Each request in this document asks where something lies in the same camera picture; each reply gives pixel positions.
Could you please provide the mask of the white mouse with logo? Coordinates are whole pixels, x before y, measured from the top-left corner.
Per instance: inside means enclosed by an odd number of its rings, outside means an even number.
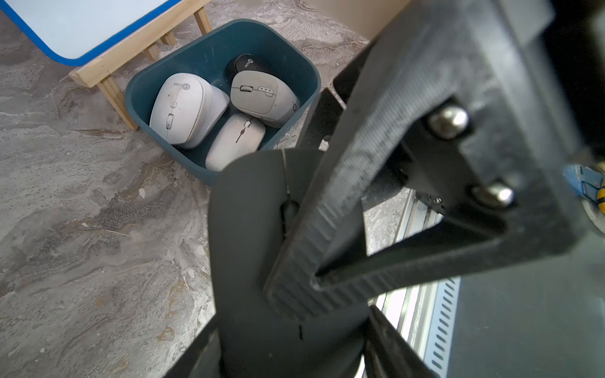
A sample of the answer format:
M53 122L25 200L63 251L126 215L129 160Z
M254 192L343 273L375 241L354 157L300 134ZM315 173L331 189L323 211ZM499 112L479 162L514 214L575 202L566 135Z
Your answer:
M176 73L158 93L150 127L167 143L194 149L209 135L229 104L228 95L202 77Z

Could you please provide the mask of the light grey mouse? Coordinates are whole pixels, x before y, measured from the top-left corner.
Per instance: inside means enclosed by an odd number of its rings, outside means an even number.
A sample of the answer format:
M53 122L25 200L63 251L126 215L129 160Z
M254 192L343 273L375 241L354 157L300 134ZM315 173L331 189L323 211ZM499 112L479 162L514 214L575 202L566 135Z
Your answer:
M231 103L240 112L280 129L299 110L299 99L283 80L265 72L246 70L233 78Z

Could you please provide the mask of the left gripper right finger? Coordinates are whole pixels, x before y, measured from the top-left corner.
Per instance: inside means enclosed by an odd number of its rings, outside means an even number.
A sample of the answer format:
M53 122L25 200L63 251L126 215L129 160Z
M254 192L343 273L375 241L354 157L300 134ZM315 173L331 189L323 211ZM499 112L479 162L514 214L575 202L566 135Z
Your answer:
M436 377L374 305L369 307L365 338L363 355L368 377Z

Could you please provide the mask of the black rounded mouse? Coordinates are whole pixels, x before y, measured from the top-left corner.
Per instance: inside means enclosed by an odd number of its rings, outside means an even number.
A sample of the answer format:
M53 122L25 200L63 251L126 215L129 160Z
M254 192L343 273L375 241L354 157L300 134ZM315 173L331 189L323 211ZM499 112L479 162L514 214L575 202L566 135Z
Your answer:
M268 65L261 59L251 54L241 54L233 58L225 68L225 75L232 80L236 74L243 71L257 71L271 74Z

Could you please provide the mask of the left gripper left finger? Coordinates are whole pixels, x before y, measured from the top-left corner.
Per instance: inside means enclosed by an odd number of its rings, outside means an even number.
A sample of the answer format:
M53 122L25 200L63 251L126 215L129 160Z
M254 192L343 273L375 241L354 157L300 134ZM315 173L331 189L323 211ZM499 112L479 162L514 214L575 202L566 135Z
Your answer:
M205 327L165 378L221 377L222 350L216 327Z

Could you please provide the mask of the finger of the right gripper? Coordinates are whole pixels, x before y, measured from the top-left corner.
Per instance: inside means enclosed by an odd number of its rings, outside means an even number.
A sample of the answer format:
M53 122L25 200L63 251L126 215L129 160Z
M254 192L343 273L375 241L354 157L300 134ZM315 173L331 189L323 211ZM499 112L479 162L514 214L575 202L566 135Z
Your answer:
M318 149L322 141L329 141L343 112L337 97L325 88L307 112L296 148Z
M309 318L420 283L550 258L587 234L568 154L501 1L413 1L362 69L263 288ZM353 262L329 246L401 147L445 203L436 226Z

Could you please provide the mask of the silver mouse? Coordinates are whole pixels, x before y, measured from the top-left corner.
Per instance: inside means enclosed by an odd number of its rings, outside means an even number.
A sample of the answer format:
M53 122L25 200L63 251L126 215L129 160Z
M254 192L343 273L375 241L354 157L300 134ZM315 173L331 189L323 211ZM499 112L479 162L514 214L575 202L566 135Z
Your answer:
M205 166L214 172L222 171L234 160L258 150L266 134L266 126L260 120L236 113L231 116L217 134L206 156Z

